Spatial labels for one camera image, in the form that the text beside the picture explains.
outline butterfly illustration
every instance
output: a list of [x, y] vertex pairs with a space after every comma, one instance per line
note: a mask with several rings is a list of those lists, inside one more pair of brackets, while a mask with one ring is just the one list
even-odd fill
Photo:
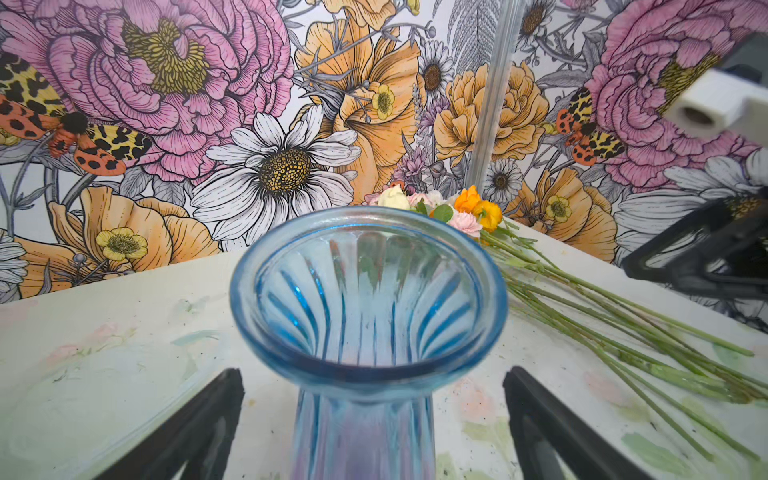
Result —
[[130, 128], [89, 123], [86, 114], [67, 111], [61, 96], [29, 62], [0, 54], [0, 128], [16, 137], [37, 140], [49, 131], [53, 158], [77, 144], [74, 159], [89, 174], [125, 173], [125, 162], [149, 150], [149, 137]]
[[554, 125], [563, 135], [569, 135], [566, 145], [573, 145], [573, 159], [577, 164], [590, 167], [598, 157], [608, 159], [623, 154], [627, 148], [614, 135], [598, 129], [591, 121], [592, 94], [588, 88], [576, 90], [571, 104], [558, 112]]

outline table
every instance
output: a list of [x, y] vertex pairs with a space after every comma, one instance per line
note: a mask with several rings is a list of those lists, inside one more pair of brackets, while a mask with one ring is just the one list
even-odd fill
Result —
[[[675, 292], [630, 280], [615, 266], [526, 227], [521, 235], [535, 238], [569, 273], [753, 350], [756, 355], [746, 358], [692, 340], [705, 354], [768, 378], [768, 336]], [[242, 372], [246, 395], [225, 478], [287, 480], [297, 388], [263, 366], [234, 327], [227, 291], [240, 255], [225, 253], [0, 306], [0, 465], [11, 468], [6, 475], [89, 478], [234, 366]], [[522, 478], [502, 390], [504, 374], [514, 365], [524, 366], [655, 478], [768, 478], [767, 405], [712, 402], [658, 383], [763, 457], [748, 462], [702, 434], [697, 438], [717, 457], [709, 463], [584, 347], [510, 315], [488, 358], [434, 395], [439, 479]], [[77, 428], [70, 428], [73, 420]], [[140, 424], [139, 432], [126, 435]], [[35, 444], [31, 438], [45, 429], [60, 435]], [[100, 453], [101, 460], [93, 462]]]

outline fern illustration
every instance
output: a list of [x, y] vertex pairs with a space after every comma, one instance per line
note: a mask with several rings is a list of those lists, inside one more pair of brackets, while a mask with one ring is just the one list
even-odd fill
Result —
[[477, 70], [491, 60], [501, 4], [502, 0], [456, 0], [453, 4], [448, 19], [448, 42], [456, 59], [457, 74]]

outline hole in white plastic part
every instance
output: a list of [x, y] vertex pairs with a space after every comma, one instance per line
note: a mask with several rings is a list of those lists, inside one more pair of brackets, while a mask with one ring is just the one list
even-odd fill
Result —
[[688, 121], [699, 127], [711, 127], [715, 124], [714, 120], [712, 120], [709, 115], [705, 114], [701, 110], [697, 110], [696, 108], [683, 108], [683, 115], [685, 115], [685, 118]]

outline blue glass vase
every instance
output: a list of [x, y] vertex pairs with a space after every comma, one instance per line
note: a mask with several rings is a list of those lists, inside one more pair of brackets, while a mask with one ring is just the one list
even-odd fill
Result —
[[480, 362], [507, 295], [470, 237], [384, 207], [324, 210], [255, 243], [232, 310], [300, 388], [293, 480], [434, 480], [432, 391]]

